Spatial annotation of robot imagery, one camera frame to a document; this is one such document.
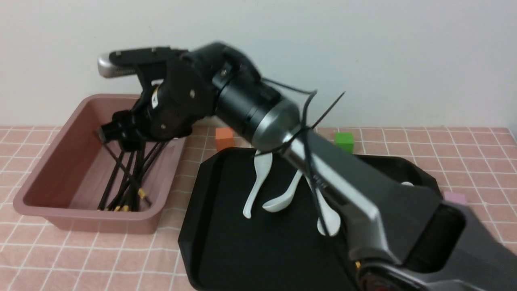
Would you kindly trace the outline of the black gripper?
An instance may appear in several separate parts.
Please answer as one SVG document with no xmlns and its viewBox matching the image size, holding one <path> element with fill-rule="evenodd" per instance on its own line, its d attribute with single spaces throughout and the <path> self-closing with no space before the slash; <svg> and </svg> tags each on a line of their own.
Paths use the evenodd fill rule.
<svg viewBox="0 0 517 291">
<path fill-rule="evenodd" d="M 148 142 L 191 133 L 192 125 L 214 113 L 216 93 L 190 51 L 115 51 L 109 62 L 135 73 L 142 86 L 130 110 L 118 111 L 98 129 L 101 143 L 119 141 L 122 152 L 144 150 Z"/>
</svg>

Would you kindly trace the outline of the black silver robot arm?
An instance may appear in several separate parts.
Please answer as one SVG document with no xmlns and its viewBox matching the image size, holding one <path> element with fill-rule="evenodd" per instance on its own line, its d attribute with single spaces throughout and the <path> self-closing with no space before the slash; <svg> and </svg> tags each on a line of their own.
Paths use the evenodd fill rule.
<svg viewBox="0 0 517 291">
<path fill-rule="evenodd" d="M 516 255 L 468 206 L 405 186 L 346 153 L 306 124 L 308 99 L 272 87 L 252 60 L 223 42 L 113 51 L 98 58 L 104 78 L 136 75 L 135 106 L 102 125 L 103 143 L 164 142 L 217 116 L 262 154 L 277 152 L 338 207 L 362 291 L 515 291 Z"/>
</svg>

